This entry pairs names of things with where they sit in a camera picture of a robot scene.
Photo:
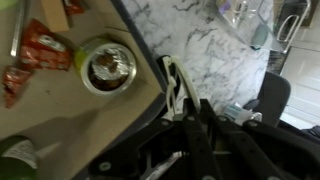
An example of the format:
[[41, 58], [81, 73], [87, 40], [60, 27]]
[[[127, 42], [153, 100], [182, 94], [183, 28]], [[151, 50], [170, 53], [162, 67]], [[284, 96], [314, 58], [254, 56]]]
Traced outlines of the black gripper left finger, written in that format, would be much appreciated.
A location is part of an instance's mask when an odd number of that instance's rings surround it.
[[102, 180], [187, 180], [182, 122], [157, 119], [94, 158], [89, 174]]

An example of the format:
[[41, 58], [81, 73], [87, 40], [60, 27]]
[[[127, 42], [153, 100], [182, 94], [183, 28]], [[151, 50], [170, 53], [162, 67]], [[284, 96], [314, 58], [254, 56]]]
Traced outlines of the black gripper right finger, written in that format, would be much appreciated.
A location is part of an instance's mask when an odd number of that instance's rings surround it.
[[259, 121], [238, 125], [208, 101], [183, 102], [194, 177], [213, 180], [320, 180], [319, 145]]

